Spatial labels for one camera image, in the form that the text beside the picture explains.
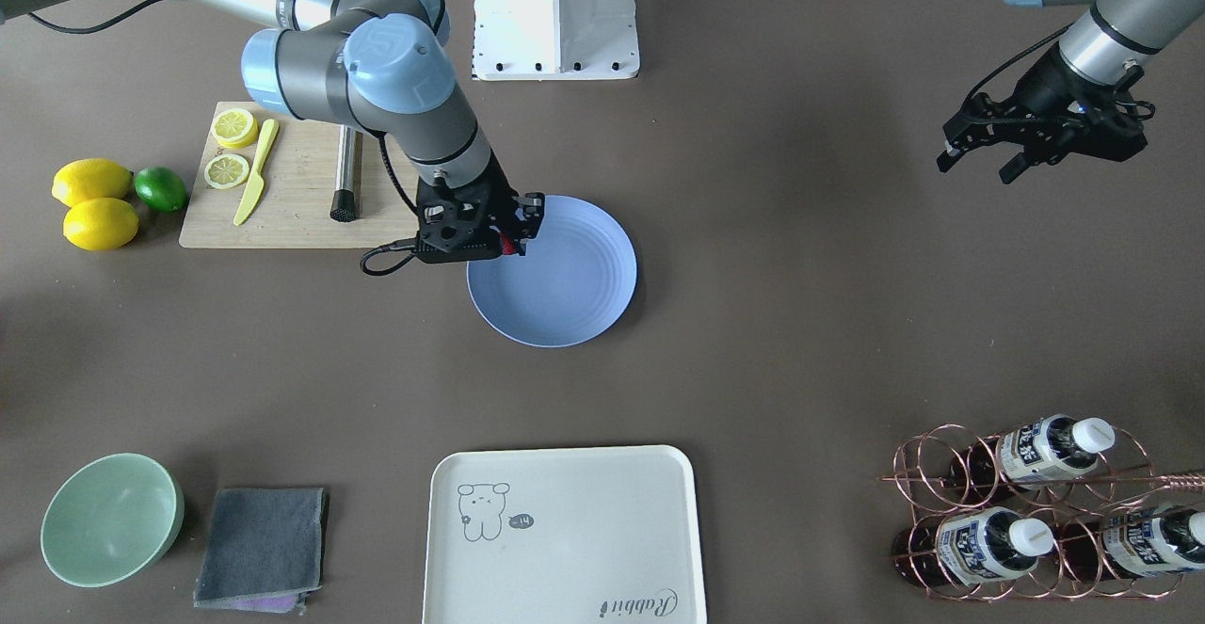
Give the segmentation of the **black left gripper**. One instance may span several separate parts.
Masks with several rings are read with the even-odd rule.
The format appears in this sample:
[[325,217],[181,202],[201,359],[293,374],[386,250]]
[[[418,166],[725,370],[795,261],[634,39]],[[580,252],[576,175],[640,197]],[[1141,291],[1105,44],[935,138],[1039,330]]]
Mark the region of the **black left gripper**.
[[1138,61],[1125,59],[1119,80],[1098,84],[1074,71],[1054,45],[1021,75],[1011,96],[997,102],[978,92],[970,96],[970,114],[946,120],[937,170],[948,173],[963,155],[998,143],[1021,147],[999,170],[1003,184],[1072,153],[1125,161],[1148,145],[1150,104],[1131,96],[1144,73]]

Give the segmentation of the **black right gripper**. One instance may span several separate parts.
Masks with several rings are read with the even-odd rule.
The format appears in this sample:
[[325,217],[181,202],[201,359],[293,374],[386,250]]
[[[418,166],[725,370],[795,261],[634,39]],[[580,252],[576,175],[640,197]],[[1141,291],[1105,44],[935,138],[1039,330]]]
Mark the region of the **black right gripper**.
[[425,264],[490,260],[501,255],[499,232],[509,234],[518,255],[537,239],[546,196],[516,196],[500,172],[486,172],[468,186],[421,181],[417,187],[419,229],[416,257]]

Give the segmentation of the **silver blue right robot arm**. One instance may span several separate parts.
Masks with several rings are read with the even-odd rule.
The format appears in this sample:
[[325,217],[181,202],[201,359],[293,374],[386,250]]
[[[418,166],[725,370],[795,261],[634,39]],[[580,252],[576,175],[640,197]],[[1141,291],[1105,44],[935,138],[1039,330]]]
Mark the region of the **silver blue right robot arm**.
[[[1,0],[2,18],[72,0]],[[427,264],[522,255],[542,194],[509,186],[443,51],[443,0],[186,0],[261,24],[241,57],[249,98],[296,120],[390,136],[415,165],[415,237]]]

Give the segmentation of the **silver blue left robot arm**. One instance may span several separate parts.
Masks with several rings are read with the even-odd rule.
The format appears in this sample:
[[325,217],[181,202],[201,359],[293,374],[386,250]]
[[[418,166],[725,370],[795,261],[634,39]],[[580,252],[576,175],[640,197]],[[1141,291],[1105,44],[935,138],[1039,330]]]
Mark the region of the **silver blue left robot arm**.
[[999,170],[1006,184],[1068,155],[1127,161],[1140,153],[1156,108],[1133,98],[1133,86],[1150,59],[1201,18],[1204,0],[1003,1],[1031,8],[1084,4],[1084,14],[1031,46],[1036,61],[1009,98],[994,100],[982,84],[970,89],[945,123],[939,170],[1000,143],[1019,148]]

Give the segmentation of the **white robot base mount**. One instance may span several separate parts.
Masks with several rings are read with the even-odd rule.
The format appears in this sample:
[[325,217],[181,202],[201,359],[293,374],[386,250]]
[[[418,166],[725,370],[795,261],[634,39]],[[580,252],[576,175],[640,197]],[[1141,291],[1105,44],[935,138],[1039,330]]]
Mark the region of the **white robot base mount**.
[[640,70],[635,0],[474,0],[474,80],[633,80]]

